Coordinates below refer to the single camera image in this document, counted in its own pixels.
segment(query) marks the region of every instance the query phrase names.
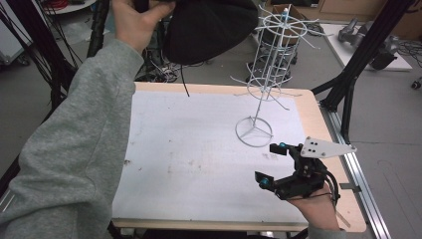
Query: black pole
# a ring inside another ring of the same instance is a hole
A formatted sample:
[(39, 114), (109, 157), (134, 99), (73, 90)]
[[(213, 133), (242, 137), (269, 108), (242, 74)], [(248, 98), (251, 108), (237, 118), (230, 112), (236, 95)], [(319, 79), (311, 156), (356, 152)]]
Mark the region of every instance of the black pole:
[(106, 15), (109, 10), (109, 0), (97, 0), (96, 10), (94, 12), (94, 21), (91, 29), (90, 47), (88, 48), (87, 57), (93, 57), (103, 47), (104, 30), (106, 24)]
[(406, 13), (412, 2), (413, 0), (389, 0), (343, 71), (331, 81), (312, 89), (315, 95), (331, 89), (328, 96), (320, 102), (320, 105), (330, 112), (336, 112), (338, 104), (344, 98), (341, 134), (347, 143), (350, 142), (348, 133), (354, 85), (367, 64), (377, 55), (378, 49)]

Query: white wire rack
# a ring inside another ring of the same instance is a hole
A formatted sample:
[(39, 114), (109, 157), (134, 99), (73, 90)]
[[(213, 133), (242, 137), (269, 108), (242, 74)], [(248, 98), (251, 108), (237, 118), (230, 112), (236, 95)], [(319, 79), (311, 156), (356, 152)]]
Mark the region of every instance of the white wire rack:
[(303, 21), (294, 18), (290, 15), (291, 7), (289, 5), (281, 14), (274, 14), (260, 5), (261, 11), (268, 16), (260, 17), (260, 26), (256, 28), (259, 31), (259, 43), (254, 62), (247, 64), (250, 77), (246, 82), (231, 77), (236, 82), (246, 84), (248, 93), (260, 101), (254, 116), (241, 119), (236, 124), (237, 137), (249, 146), (265, 146), (273, 138), (271, 125), (259, 118), (262, 102), (276, 101), (284, 110), (289, 110), (278, 98), (283, 94), (282, 84), (291, 78), (289, 68), (300, 40), (318, 49), (304, 35), (311, 32), (325, 36), (324, 33), (307, 28), (306, 23), (317, 20)]

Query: gray sweater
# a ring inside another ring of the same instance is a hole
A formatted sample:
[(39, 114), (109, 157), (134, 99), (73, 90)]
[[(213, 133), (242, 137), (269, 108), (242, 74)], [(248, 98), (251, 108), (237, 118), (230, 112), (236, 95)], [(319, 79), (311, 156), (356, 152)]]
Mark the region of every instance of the gray sweater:
[[(81, 65), (68, 98), (24, 145), (0, 238), (105, 237), (142, 64), (133, 48), (113, 40)], [(312, 227), (310, 235), (345, 238)]]

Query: white board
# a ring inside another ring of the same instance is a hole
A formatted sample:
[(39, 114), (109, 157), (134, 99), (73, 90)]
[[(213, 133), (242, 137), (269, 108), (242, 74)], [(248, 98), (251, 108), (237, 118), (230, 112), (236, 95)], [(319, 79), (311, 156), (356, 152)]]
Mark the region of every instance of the white board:
[[(346, 25), (335, 25), (335, 24), (320, 24), (326, 34), (332, 34), (332, 36), (326, 37), (328, 39), (331, 48), (334, 50), (335, 55), (341, 62), (343, 66), (347, 65), (350, 61), (351, 56), (353, 55), (355, 48), (350, 45), (348, 42), (339, 42), (338, 41), (338, 31), (343, 29)], [(382, 71), (395, 71), (395, 72), (404, 72), (412, 70), (412, 67), (398, 54), (394, 54), (397, 57), (390, 65), (388, 65)], [(366, 66), (365, 70), (373, 70), (370, 66)]]
[[(265, 102), (259, 114), (272, 126), (273, 142), (304, 142), (295, 102), (279, 102), (290, 110)], [(236, 136), (237, 121), (254, 116), (258, 103), (250, 95), (136, 92), (112, 217), (306, 223), (255, 181), (256, 170), (276, 179), (292, 175), (294, 161)]]

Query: gray floor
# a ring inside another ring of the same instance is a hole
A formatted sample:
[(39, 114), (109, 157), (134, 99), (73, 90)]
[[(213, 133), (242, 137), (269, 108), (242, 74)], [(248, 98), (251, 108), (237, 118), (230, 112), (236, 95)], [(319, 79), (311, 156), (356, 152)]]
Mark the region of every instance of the gray floor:
[[(292, 66), (293, 79), (286, 88), (312, 89), (342, 69), (324, 38), (308, 39), (321, 49), (301, 43), (298, 63)], [(84, 57), (88, 44), (73, 47)], [(230, 76), (248, 76), (245, 63), (253, 60), (255, 47), (248, 38), (212, 64), (186, 69), (185, 80), (190, 84), (239, 85)], [(410, 88), (422, 76), (422, 69), (413, 59), (405, 59), (414, 68), (411, 72), (361, 74), (355, 87), (350, 140), (358, 148), (359, 163), (392, 238), (422, 238), (422, 92)], [(316, 97), (321, 100), (325, 95)], [(0, 175), (49, 108), (49, 88), (34, 65), (14, 64), (0, 73)], [(373, 236), (366, 231), (349, 233), (348, 238)]]

